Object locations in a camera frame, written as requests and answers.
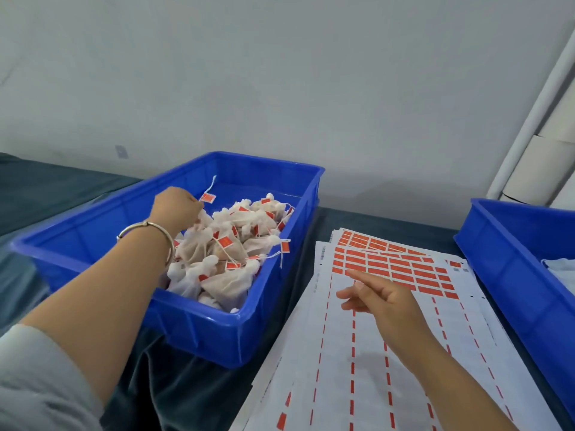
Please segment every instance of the wall socket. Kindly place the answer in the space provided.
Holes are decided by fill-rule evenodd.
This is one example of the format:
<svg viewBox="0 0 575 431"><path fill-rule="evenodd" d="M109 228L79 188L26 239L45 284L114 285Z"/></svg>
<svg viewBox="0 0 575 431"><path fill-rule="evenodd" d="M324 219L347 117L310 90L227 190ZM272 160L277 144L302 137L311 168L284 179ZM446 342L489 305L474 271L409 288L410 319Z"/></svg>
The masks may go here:
<svg viewBox="0 0 575 431"><path fill-rule="evenodd" d="M124 145L116 145L116 153L118 153L119 159L127 159L128 158L128 150Z"/></svg>

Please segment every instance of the hand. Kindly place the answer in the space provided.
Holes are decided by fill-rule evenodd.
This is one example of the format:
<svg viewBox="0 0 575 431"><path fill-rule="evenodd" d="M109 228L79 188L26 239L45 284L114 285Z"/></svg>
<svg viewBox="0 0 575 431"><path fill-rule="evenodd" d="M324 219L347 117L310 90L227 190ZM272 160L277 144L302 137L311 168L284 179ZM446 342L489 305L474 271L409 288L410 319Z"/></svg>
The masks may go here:
<svg viewBox="0 0 575 431"><path fill-rule="evenodd" d="M341 308L372 313L381 337L407 369L415 374L429 352L438 347L443 350L411 290L375 275L347 272L356 281L336 293L338 298L347 299Z"/></svg>
<svg viewBox="0 0 575 431"><path fill-rule="evenodd" d="M148 221L164 227L172 237L190 228L198 219L204 203L179 187L169 187L156 195Z"/></svg>

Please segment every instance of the forearm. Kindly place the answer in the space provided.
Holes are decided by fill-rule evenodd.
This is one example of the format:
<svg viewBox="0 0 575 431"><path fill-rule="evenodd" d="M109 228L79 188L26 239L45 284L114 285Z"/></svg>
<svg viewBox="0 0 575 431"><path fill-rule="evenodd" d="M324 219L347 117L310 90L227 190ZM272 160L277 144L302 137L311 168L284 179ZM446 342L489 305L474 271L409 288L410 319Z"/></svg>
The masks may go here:
<svg viewBox="0 0 575 431"><path fill-rule="evenodd" d="M413 373L445 431L517 431L475 379L437 343Z"/></svg>
<svg viewBox="0 0 575 431"><path fill-rule="evenodd" d="M58 343L104 404L124 369L168 251L159 230L135 229L21 321Z"/></svg>

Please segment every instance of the gray sleeve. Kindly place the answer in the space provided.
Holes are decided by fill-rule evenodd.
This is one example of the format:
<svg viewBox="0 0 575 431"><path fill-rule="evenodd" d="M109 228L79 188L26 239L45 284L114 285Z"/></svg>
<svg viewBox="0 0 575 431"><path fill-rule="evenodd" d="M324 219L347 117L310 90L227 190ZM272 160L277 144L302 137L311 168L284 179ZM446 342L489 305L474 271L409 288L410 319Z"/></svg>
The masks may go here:
<svg viewBox="0 0 575 431"><path fill-rule="evenodd" d="M101 430L103 412L80 369L46 334L15 325L0 337L1 430Z"/></svg>

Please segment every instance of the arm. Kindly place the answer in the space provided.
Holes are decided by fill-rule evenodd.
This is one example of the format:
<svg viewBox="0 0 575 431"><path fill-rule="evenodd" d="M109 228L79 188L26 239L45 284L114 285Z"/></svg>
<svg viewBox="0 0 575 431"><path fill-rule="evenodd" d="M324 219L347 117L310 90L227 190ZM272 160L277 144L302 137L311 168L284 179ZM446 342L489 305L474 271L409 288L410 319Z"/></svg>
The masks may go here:
<svg viewBox="0 0 575 431"><path fill-rule="evenodd" d="M194 224L202 208L185 190L170 187L157 195L149 221L174 237ZM137 228L20 322L52 338L103 404L124 370L168 251L160 230Z"/></svg>
<svg viewBox="0 0 575 431"><path fill-rule="evenodd" d="M344 310L370 312L381 337L418 379L446 431L517 431L499 406L435 339L411 290L348 271L357 280L337 292Z"/></svg>

